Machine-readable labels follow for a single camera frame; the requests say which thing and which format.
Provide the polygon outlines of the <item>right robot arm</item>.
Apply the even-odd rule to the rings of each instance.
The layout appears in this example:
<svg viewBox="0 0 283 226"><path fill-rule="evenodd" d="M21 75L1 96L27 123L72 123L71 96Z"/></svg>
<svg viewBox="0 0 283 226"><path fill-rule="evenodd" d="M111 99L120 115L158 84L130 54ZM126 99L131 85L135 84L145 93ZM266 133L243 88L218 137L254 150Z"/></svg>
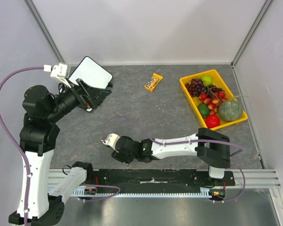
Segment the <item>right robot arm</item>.
<svg viewBox="0 0 283 226"><path fill-rule="evenodd" d="M103 144L113 149L112 157L122 163L133 160L149 163L176 156L198 157L208 165L207 181L218 185L223 181L225 169L230 168L229 137L207 128L197 133L173 139L144 139L134 141L127 136L111 133Z"/></svg>

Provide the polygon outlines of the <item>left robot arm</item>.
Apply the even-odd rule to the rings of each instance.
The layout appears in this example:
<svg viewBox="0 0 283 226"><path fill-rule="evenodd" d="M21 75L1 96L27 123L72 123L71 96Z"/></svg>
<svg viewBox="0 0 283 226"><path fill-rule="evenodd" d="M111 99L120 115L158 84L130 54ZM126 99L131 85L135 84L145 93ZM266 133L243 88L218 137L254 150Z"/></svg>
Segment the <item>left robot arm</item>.
<svg viewBox="0 0 283 226"><path fill-rule="evenodd" d="M57 122L76 107L92 111L112 93L112 83L106 89L94 88L77 79L63 93L54 96L43 85L30 87L22 103L26 113L20 132L20 149L24 154L24 187L18 209L8 221L15 225L25 222L33 226L54 226L62 218L65 204L80 184L95 181L92 164L77 161L66 177L48 191L50 162L59 134Z"/></svg>

